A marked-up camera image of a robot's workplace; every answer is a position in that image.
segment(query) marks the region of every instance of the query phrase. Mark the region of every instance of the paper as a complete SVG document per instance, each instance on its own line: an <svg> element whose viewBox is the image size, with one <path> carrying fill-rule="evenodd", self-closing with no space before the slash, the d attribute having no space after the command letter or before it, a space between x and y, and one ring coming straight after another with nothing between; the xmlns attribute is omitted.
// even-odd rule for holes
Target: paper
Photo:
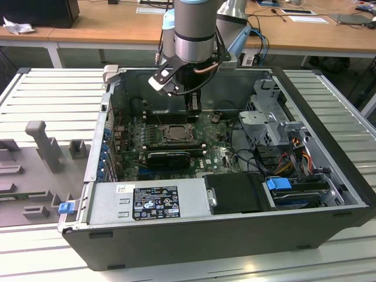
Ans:
<svg viewBox="0 0 376 282"><path fill-rule="evenodd" d="M314 24L329 24L323 18L316 18L315 16L288 16L294 22L312 22Z"/></svg>
<svg viewBox="0 0 376 282"><path fill-rule="evenodd" d="M4 18L4 25L2 25L3 28L5 28L8 32L14 33L15 35L19 35L20 33L28 33L28 32L33 32L35 29L31 27L30 24L23 23L23 24L18 24L15 22L8 21L6 18Z"/></svg>

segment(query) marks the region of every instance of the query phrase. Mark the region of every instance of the blue latch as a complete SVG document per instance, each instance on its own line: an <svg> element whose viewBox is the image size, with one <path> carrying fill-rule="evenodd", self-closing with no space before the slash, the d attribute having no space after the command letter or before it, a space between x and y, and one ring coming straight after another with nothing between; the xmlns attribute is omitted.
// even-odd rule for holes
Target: blue latch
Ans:
<svg viewBox="0 0 376 282"><path fill-rule="evenodd" d="M75 213L74 211L75 204L74 203L61 203L59 206L59 214L64 213Z"/></svg>
<svg viewBox="0 0 376 282"><path fill-rule="evenodd" d="M102 153L100 153L99 158L101 160L105 160L105 159L107 159L107 154L105 152L102 152Z"/></svg>
<svg viewBox="0 0 376 282"><path fill-rule="evenodd" d="M103 168L105 167L105 163L104 163L103 161L100 160L100 161L98 162L98 167L101 168L101 169L103 169Z"/></svg>
<svg viewBox="0 0 376 282"><path fill-rule="evenodd" d="M287 178L271 178L266 181L266 185L269 190L283 190L283 189L292 189L290 181Z"/></svg>

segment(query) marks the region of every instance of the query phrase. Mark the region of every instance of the blue tab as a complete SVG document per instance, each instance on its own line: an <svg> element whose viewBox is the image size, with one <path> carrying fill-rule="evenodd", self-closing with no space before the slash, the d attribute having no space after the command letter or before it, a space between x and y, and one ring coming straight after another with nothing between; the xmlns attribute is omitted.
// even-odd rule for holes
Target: blue tab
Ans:
<svg viewBox="0 0 376 282"><path fill-rule="evenodd" d="M282 190L292 188L290 181L288 181L287 178L271 178L266 181L266 185L268 186L269 190Z"/></svg>
<svg viewBox="0 0 376 282"><path fill-rule="evenodd" d="M59 214L75 213L74 208L74 203L61 203L58 212Z"/></svg>
<svg viewBox="0 0 376 282"><path fill-rule="evenodd" d="M105 160L105 159L107 159L107 154L105 152L102 152L102 153L100 153L99 158L100 158L100 160Z"/></svg>

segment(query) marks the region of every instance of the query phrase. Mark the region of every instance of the white cloth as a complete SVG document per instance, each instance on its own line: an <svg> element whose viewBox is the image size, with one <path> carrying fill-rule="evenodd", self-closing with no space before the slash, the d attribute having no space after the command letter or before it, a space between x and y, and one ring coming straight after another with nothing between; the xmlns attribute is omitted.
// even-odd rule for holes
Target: white cloth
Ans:
<svg viewBox="0 0 376 282"><path fill-rule="evenodd" d="M6 18L4 18L4 22L5 24L3 24L2 27L5 28L8 32L14 33L16 35L19 35L20 33L28 33L35 31L35 29L33 29L33 27L27 23L18 24L8 21Z"/></svg>

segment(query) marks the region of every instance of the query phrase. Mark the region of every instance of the blue cable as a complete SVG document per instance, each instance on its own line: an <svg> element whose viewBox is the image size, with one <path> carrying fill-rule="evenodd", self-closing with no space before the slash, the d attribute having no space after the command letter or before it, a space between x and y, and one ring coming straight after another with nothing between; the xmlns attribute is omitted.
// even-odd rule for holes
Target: blue cable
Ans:
<svg viewBox="0 0 376 282"><path fill-rule="evenodd" d="M262 60L261 60L261 62L260 62L260 66L262 66L263 65L263 62L264 62L264 60L265 60L265 57L266 57L266 52L267 52L267 45L266 45L266 40L265 40L265 37L261 34L261 33L259 33L257 30L255 30L255 29L253 29L253 28L251 28L251 30L254 32L254 33L256 33L260 38L261 38L261 40L263 41L263 46L264 46L264 55L263 55L263 58L262 58Z"/></svg>

